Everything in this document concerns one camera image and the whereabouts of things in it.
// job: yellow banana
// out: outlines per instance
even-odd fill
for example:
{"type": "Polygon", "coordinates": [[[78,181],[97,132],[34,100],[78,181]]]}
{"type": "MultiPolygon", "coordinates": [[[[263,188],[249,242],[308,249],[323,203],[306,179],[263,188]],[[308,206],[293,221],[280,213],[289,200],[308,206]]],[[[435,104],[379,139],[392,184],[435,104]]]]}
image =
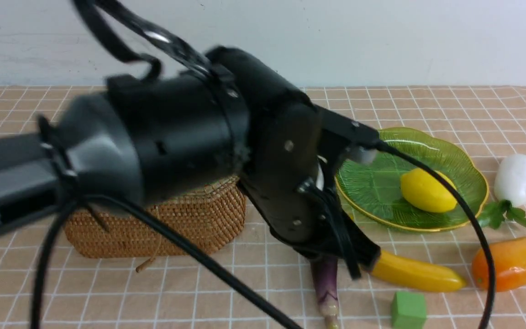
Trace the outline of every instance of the yellow banana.
{"type": "Polygon", "coordinates": [[[426,292],[454,292],[466,286],[466,281],[448,267],[411,260],[384,250],[371,275],[394,285],[426,292]]]}

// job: gold plate rim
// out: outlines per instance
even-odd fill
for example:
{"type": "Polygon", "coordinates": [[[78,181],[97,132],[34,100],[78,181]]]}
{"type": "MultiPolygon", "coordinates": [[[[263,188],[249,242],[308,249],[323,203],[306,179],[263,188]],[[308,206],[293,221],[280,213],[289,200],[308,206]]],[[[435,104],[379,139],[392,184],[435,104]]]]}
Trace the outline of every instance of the gold plate rim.
{"type": "MultiPolygon", "coordinates": [[[[472,158],[470,158],[470,156],[464,150],[459,148],[456,144],[454,144],[452,142],[449,142],[449,141],[447,141],[445,139],[433,137],[432,135],[429,135],[429,134],[427,134],[427,133],[425,133],[423,131],[420,131],[418,129],[413,129],[411,127],[389,127],[389,128],[385,128],[385,129],[380,129],[379,133],[390,131],[390,130],[394,130],[394,129],[405,129],[405,130],[408,130],[408,131],[415,131],[416,133],[421,133],[422,135],[426,135],[427,137],[429,137],[429,138],[431,138],[433,140],[440,140],[441,142],[445,142],[445,143],[451,144],[452,146],[457,148],[460,152],[462,152],[466,156],[466,158],[468,158],[468,160],[470,161],[470,164],[472,165],[472,168],[474,168],[474,170],[477,171],[478,174],[480,174],[480,176],[482,177],[482,179],[484,180],[484,183],[486,185],[486,194],[484,196],[484,199],[480,203],[480,207],[478,208],[478,211],[475,214],[476,218],[478,218],[478,216],[482,212],[482,209],[484,208],[484,205],[488,201],[488,197],[489,197],[489,194],[490,194],[490,188],[489,188],[488,180],[486,179],[486,176],[484,176],[484,174],[480,170],[478,170],[478,168],[476,167],[476,165],[472,161],[472,158]]],[[[358,204],[356,204],[356,202],[353,202],[353,200],[351,200],[345,194],[344,190],[342,189],[342,186],[340,186],[340,183],[338,183],[338,179],[336,178],[336,179],[334,179],[334,181],[336,181],[336,189],[338,189],[340,194],[344,197],[344,199],[346,200],[346,202],[348,202],[348,204],[350,206],[352,206],[355,210],[361,212],[363,215],[369,217],[370,219],[373,219],[374,221],[378,221],[379,223],[382,223],[382,224],[390,226],[390,227],[395,227],[395,228],[398,228],[398,229],[402,229],[402,230],[405,230],[405,231],[411,231],[411,232],[433,233],[433,232],[451,231],[451,230],[454,230],[454,229],[457,229],[457,228],[460,228],[460,227],[465,227],[466,225],[468,225],[470,223],[469,219],[466,219],[465,222],[460,223],[458,225],[453,225],[453,226],[450,226],[450,227],[440,227],[440,228],[414,228],[414,227],[407,227],[407,226],[399,225],[398,223],[391,223],[390,221],[387,221],[385,219],[377,217],[376,215],[373,215],[373,214],[369,213],[368,211],[364,210],[363,208],[361,208],[358,204]]]]}

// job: white wall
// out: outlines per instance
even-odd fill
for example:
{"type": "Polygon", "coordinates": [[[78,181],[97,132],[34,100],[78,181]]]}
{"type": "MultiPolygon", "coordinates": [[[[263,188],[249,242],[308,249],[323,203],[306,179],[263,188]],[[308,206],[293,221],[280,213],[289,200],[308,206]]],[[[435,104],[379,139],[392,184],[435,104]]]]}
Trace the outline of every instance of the white wall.
{"type": "MultiPolygon", "coordinates": [[[[298,85],[526,85],[526,0],[123,3],[200,50],[252,52],[298,85]]],[[[97,84],[128,70],[144,67],[111,58],[69,0],[0,0],[0,84],[97,84]]]]}

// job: toy fruit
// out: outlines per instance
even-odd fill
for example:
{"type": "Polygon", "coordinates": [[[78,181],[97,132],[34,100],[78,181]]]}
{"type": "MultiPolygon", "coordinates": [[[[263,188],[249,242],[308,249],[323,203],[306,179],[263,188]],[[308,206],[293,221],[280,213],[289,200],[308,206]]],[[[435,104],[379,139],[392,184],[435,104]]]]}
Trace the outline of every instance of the toy fruit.
{"type": "Polygon", "coordinates": [[[385,250],[381,250],[371,275],[394,285],[426,292],[454,292],[466,286],[466,281],[449,267],[403,258],[385,250]]]}
{"type": "MultiPolygon", "coordinates": [[[[449,178],[436,172],[456,188],[449,178]]],[[[457,204],[453,195],[440,182],[420,168],[401,175],[401,195],[412,206],[429,212],[447,212],[457,204]]]]}
{"type": "Polygon", "coordinates": [[[499,201],[485,206],[478,216],[480,226],[498,229],[506,218],[526,228],[526,213],[517,208],[526,204],[526,155],[514,154],[500,163],[494,196],[499,201]]]}
{"type": "MultiPolygon", "coordinates": [[[[505,292],[526,285],[526,237],[490,244],[496,268],[496,291],[505,292]]],[[[488,289],[488,265],[482,249],[472,261],[474,282],[488,289]]]]}

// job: purple eggplant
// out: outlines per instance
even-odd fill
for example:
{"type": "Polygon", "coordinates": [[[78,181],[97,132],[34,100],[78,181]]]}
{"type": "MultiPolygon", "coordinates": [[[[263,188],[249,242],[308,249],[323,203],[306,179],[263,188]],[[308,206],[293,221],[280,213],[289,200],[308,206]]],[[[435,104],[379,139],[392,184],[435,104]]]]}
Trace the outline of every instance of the purple eggplant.
{"type": "Polygon", "coordinates": [[[328,329],[338,329],[338,258],[325,256],[311,262],[311,278],[316,290],[320,314],[326,319],[328,329]]]}

